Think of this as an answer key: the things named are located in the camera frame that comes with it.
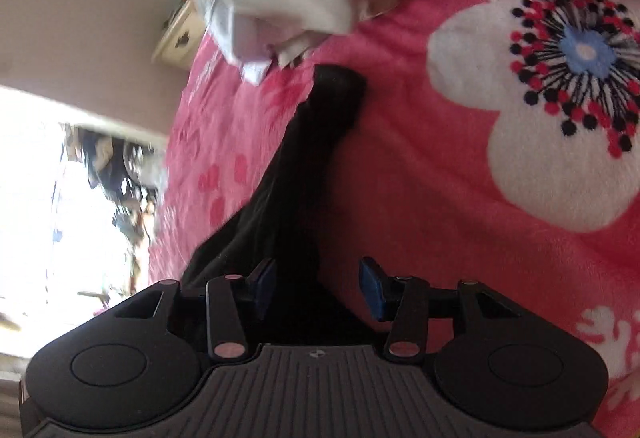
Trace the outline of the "black smile t-shirt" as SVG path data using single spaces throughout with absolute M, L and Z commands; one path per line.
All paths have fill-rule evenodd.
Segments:
M 273 345 L 340 346 L 371 342 L 372 330 L 320 279 L 321 202 L 334 151 L 355 125 L 367 81 L 334 65 L 314 68 L 314 85 L 288 122 L 257 189 L 192 254 L 180 279 L 201 292 L 216 277 L 250 275 L 274 262 L 272 296 L 260 322 Z

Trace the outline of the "wheelchair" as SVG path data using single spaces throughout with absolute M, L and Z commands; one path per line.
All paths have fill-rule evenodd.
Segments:
M 64 124 L 64 154 L 85 166 L 88 185 L 114 204 L 112 225 L 136 247 L 149 236 L 145 217 L 155 214 L 158 189 L 144 178 L 145 164 L 160 154 L 152 146 Z

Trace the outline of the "pink floral bed blanket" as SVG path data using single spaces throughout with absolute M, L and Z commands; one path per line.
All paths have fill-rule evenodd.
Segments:
M 168 141 L 153 280 L 248 200 L 314 67 L 369 91 L 328 174 L 323 274 L 358 314 L 357 263 L 480 280 L 592 346 L 609 437 L 639 432 L 639 0 L 401 0 L 258 86 L 211 38 Z

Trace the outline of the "cream nightstand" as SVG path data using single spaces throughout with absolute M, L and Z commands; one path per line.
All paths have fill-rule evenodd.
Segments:
M 205 24 L 200 13 L 193 0 L 186 0 L 156 44 L 152 61 L 189 71 L 204 34 Z

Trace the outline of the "beige trousers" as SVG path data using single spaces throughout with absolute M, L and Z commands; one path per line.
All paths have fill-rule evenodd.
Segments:
M 358 21 L 363 22 L 382 16 L 390 12 L 399 4 L 400 0 L 362 0 L 358 8 Z M 323 32 L 306 31 L 295 36 L 275 47 L 273 47 L 273 58 L 278 66 L 283 69 L 295 67 L 315 50 L 331 34 Z

